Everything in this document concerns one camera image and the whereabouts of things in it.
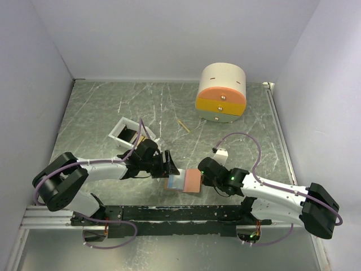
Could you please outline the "pink leather card holder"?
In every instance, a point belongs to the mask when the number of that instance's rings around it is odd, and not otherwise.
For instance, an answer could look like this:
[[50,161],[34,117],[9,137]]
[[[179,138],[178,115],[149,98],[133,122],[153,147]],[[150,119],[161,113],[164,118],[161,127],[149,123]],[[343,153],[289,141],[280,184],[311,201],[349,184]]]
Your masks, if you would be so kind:
[[168,190],[183,193],[199,193],[201,187],[201,172],[198,169],[180,169],[180,175],[170,175],[165,181]]

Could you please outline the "white card storage box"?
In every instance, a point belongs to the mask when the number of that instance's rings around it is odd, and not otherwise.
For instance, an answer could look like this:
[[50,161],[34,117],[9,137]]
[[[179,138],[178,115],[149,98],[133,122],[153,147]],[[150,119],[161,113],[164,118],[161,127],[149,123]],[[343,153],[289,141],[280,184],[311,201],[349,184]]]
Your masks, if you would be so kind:
[[[139,122],[132,121],[128,118],[122,117],[119,122],[115,125],[115,127],[109,133],[109,138],[111,138],[116,147],[124,147],[128,150],[133,148],[133,145],[136,143],[136,139],[138,136],[139,130]],[[137,145],[146,139],[152,140],[156,146],[159,139],[156,135],[150,130],[149,127],[143,124],[140,130],[140,137],[137,141]]]

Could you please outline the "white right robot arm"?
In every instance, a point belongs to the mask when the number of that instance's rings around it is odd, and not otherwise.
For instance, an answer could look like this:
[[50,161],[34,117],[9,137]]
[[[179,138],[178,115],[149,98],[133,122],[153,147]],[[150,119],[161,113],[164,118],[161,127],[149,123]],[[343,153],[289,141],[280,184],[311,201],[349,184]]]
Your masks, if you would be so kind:
[[239,211],[240,220],[245,224],[255,220],[282,221],[303,226],[322,239],[331,239],[334,228],[342,224],[338,203],[318,183],[286,185],[243,169],[228,170],[210,157],[203,159],[198,169],[205,186],[249,201],[249,205]]

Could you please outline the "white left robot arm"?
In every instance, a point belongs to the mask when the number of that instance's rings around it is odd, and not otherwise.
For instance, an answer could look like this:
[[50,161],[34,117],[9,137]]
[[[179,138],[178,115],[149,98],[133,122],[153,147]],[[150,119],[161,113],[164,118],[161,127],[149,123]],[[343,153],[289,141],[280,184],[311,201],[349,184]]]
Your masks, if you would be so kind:
[[140,172],[152,178],[180,174],[170,151],[161,151],[156,142],[145,139],[136,148],[109,159],[81,159],[65,152],[35,176],[32,185],[35,198],[42,199],[49,211],[67,209],[99,225],[106,217],[106,207],[95,194],[81,187],[95,181],[137,178]]

